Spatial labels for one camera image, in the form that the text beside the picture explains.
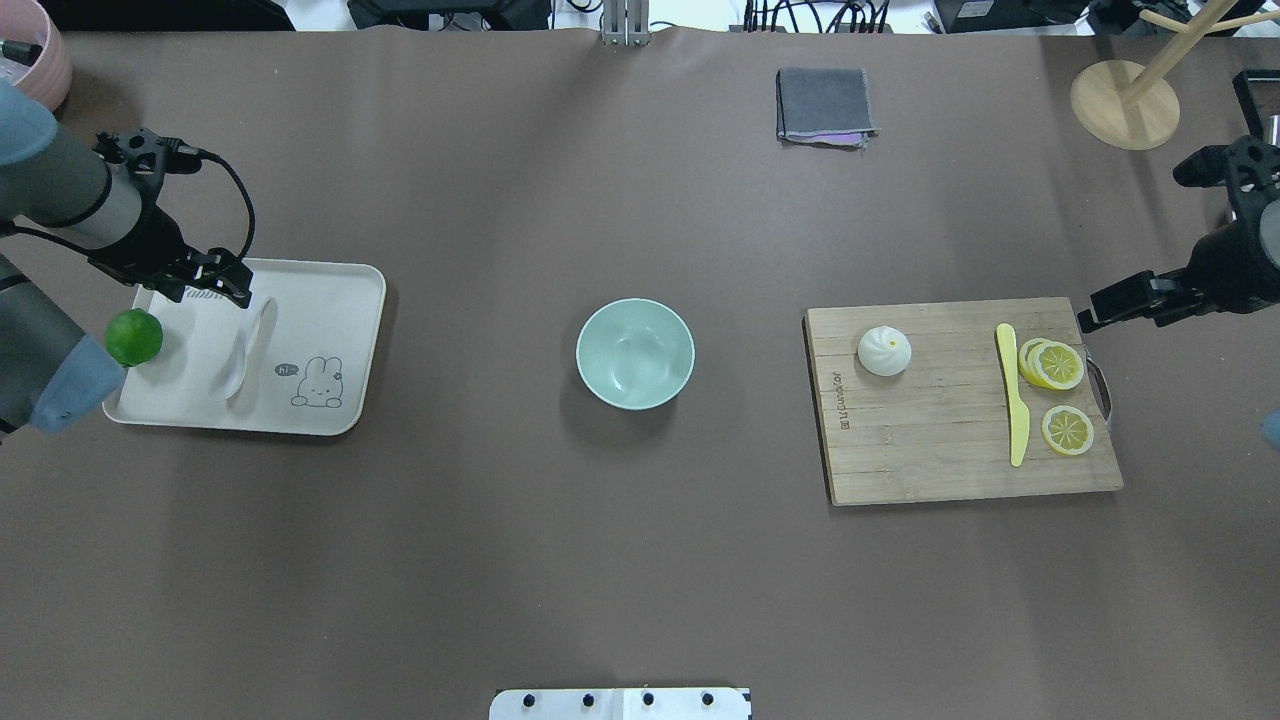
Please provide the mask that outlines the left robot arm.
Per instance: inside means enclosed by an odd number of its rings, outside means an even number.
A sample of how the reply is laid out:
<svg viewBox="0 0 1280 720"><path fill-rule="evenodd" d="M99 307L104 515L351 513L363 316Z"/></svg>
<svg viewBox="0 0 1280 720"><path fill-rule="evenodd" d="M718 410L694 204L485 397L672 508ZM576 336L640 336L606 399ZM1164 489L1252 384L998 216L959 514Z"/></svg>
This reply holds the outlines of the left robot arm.
<svg viewBox="0 0 1280 720"><path fill-rule="evenodd" d="M69 249L123 284L178 302L206 290L247 307L252 272L243 251L201 252L157 205L169 174L221 158L141 128L77 140L45 106L4 85L3 234ZM125 369L27 274L1 261L1 428L58 433L101 404Z"/></svg>

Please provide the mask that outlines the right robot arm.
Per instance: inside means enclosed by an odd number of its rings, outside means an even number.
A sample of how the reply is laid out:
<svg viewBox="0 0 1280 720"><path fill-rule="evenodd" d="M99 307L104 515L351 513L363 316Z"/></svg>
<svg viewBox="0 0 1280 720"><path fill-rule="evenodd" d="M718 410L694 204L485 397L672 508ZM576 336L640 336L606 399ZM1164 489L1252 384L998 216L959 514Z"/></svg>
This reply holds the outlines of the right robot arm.
<svg viewBox="0 0 1280 720"><path fill-rule="evenodd" d="M1166 327L1192 316L1252 314L1276 306L1277 252L1274 200L1199 238L1184 268L1139 272L1094 292L1076 323L1088 334L1142 318Z"/></svg>

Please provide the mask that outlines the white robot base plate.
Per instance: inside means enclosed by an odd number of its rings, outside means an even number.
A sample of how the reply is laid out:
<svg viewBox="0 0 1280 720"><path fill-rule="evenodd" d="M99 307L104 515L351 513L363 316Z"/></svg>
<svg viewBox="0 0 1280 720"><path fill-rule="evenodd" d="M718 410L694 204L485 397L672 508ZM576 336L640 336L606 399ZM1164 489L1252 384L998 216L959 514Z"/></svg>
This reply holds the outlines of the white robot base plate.
<svg viewBox="0 0 1280 720"><path fill-rule="evenodd" d="M489 719L751 719L749 689L733 687L616 687L507 689Z"/></svg>

